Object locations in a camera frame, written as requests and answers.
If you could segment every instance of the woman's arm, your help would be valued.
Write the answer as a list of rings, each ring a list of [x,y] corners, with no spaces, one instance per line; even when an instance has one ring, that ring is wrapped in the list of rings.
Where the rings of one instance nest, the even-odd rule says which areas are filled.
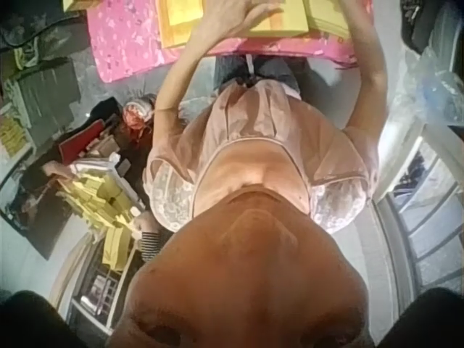
[[[191,34],[157,96],[153,124],[154,142],[179,131],[178,108],[200,60],[216,44],[252,28],[278,9],[273,0],[209,0],[204,16]]]
[[[351,33],[361,73],[361,89],[349,127],[355,127],[378,143],[387,111],[388,78],[384,52],[362,0],[340,0]]]

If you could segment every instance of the floor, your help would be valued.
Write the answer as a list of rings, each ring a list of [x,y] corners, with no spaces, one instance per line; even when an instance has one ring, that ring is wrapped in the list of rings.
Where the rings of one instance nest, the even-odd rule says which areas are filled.
[[[374,6],[376,26],[385,48],[389,67],[391,86],[389,100],[392,100],[396,88],[401,44],[399,39],[399,0],[374,0]],[[161,67],[122,81],[103,84],[99,80],[90,49],[75,53],[72,58],[75,61],[76,74],[82,93],[80,103],[70,106],[76,118],[74,125],[82,123],[86,114],[91,111],[95,104],[110,96],[115,96],[121,104],[124,104],[131,97],[156,93],[169,69],[169,67]],[[208,104],[212,93],[214,64],[213,58],[203,59],[200,63],[182,104],[183,117],[188,119],[194,117],[199,110]],[[321,59],[298,61],[294,63],[293,68],[304,91],[304,99],[321,109],[337,126],[343,127],[355,102],[360,84],[359,72],[357,70],[338,70],[331,62]],[[395,142],[394,133],[384,138],[383,148],[386,149],[387,153],[389,146]],[[14,239],[13,247],[21,252],[10,253],[8,263],[2,265],[2,283],[4,283],[4,270],[6,270],[9,289],[38,289],[41,294],[46,295],[51,288],[50,278],[53,278],[53,274],[57,274],[55,268],[62,259],[63,250],[57,252],[53,258],[54,266],[50,266],[50,262],[37,260],[35,254],[28,251],[27,248],[25,249],[26,246],[16,240],[16,237],[8,237],[8,233],[3,234],[4,241],[6,238]],[[65,237],[69,240],[61,241],[62,245],[67,246],[73,238],[73,236]],[[371,330],[374,339],[378,341],[391,327],[397,312],[395,311],[396,293],[389,253],[380,225],[376,221],[375,212],[371,208],[367,208],[351,226],[336,233],[334,238],[346,258],[358,270],[368,285]],[[2,242],[1,246],[3,254],[6,244]],[[41,280],[33,277],[34,274],[42,272],[49,272],[50,277]],[[15,273],[21,275],[21,281],[16,281]]]

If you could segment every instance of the plastic bag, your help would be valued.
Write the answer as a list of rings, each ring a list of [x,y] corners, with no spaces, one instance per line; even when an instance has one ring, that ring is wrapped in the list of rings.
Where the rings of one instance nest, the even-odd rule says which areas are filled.
[[[431,48],[410,67],[409,76],[419,117],[426,123],[464,126],[464,83],[440,66]]]

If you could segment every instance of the pink floral mat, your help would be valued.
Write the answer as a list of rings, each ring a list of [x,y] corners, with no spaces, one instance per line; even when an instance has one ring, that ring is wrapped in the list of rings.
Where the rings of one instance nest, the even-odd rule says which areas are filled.
[[[366,2],[372,13],[372,0]],[[170,64],[182,50],[161,48],[154,0],[103,0],[87,11],[87,18],[96,67],[106,83]],[[210,52],[232,53],[323,57],[342,67],[356,64],[350,41],[317,31],[298,38],[234,38]]]

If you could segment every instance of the pink cloth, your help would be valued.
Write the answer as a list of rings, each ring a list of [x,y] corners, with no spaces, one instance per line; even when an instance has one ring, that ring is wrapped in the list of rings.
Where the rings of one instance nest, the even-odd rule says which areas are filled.
[[[87,11],[88,31],[101,79],[112,82],[177,60],[182,48],[162,49],[155,0],[103,0]],[[366,0],[372,13],[372,0]],[[352,44],[337,36],[312,32],[282,39],[229,39],[211,52],[323,57],[350,67]]]

